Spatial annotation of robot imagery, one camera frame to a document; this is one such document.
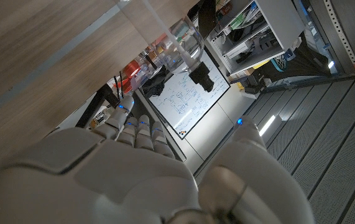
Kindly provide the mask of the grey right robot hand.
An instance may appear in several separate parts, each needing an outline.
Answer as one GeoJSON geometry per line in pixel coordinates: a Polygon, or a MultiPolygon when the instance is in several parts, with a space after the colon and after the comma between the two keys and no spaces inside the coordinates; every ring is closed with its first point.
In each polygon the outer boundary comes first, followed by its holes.
{"type": "Polygon", "coordinates": [[[197,183],[161,124],[125,97],[89,131],[51,134],[0,166],[0,223],[313,223],[306,195],[239,118],[197,183]]]}

